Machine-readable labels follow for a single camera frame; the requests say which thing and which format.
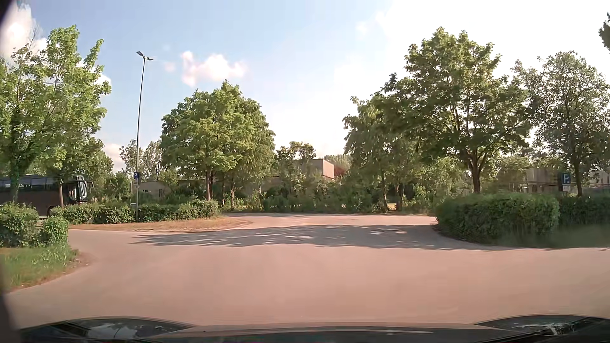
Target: sky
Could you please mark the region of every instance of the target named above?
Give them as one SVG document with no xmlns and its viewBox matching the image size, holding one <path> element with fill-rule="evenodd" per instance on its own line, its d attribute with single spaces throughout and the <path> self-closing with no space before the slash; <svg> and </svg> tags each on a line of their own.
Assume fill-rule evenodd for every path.
<svg viewBox="0 0 610 343">
<path fill-rule="evenodd" d="M 574 50 L 610 75 L 610 53 L 598 30 L 607 1 L 400 0 L 22 0 L 0 31 L 0 53 L 21 47 L 33 28 L 44 38 L 75 24 L 84 56 L 102 38 L 98 63 L 112 92 L 102 99 L 106 117 L 97 136 L 123 166 L 119 148 L 136 137 L 142 51 L 146 63 L 140 146 L 157 140 L 162 117 L 196 90 L 224 79 L 261 104 L 276 146 L 311 143 L 319 157 L 343 153 L 342 118 L 356 114 L 350 97 L 367 99 L 389 74 L 403 71 L 410 44 L 443 26 L 465 30 L 501 54 L 497 74 L 517 59 Z"/>
</svg>

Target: street lamp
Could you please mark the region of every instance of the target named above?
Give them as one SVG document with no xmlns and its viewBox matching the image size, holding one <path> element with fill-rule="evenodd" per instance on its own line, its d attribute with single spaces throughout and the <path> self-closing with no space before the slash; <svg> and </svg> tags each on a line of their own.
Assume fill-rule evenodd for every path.
<svg viewBox="0 0 610 343">
<path fill-rule="evenodd" d="M 138 209 L 140 208 L 140 109 L 142 108 L 142 87 L 144 86 L 144 67 L 146 61 L 152 61 L 153 59 L 144 56 L 141 51 L 136 51 L 136 54 L 142 57 L 142 81 L 140 83 L 140 102 L 138 103 L 138 129 L 135 134 L 135 172 L 136 172 L 136 183 L 135 183 L 135 221 L 138 220 Z"/>
</svg>

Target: grass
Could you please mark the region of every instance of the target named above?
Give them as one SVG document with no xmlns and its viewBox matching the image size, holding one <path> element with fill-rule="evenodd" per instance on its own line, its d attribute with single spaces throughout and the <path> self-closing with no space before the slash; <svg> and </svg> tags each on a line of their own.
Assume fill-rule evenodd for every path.
<svg viewBox="0 0 610 343">
<path fill-rule="evenodd" d="M 68 245 L 40 248 L 0 248 L 8 290 L 33 286 L 60 276 L 76 259 Z"/>
<path fill-rule="evenodd" d="M 108 231 L 198 232 L 238 228 L 245 224 L 249 224 L 249 221 L 230 217 L 215 217 L 193 220 L 168 220 L 152 223 L 78 224 L 71 225 L 70 228 Z"/>
<path fill-rule="evenodd" d="M 506 236 L 497 245 L 553 249 L 610 247 L 610 224 L 566 226 L 546 236 Z"/>
</svg>

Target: black bus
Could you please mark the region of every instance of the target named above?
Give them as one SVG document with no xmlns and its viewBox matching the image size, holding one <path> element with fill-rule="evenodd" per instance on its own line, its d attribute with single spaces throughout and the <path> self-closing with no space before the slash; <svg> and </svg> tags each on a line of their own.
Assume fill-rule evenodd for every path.
<svg viewBox="0 0 610 343">
<path fill-rule="evenodd" d="M 63 204 L 82 204 L 89 201 L 89 192 L 93 187 L 91 181 L 85 181 L 82 175 L 62 184 Z M 49 215 L 52 208 L 61 206 L 59 184 L 52 176 L 26 175 L 19 180 L 18 202 L 30 204 L 39 215 Z M 0 203 L 11 201 L 10 178 L 0 178 Z"/>
</svg>

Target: car hood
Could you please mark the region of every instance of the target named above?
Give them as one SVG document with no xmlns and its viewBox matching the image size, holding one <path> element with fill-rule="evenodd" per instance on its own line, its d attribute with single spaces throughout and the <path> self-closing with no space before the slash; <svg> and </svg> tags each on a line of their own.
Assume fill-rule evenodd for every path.
<svg viewBox="0 0 610 343">
<path fill-rule="evenodd" d="M 504 342 L 548 336 L 583 335 L 610 339 L 610 320 L 574 315 L 510 317 L 473 324 L 323 322 L 265 325 L 195 326 L 143 317 L 97 317 L 66 320 L 21 330 L 23 342 L 49 338 L 133 340 L 134 342 Z"/>
</svg>

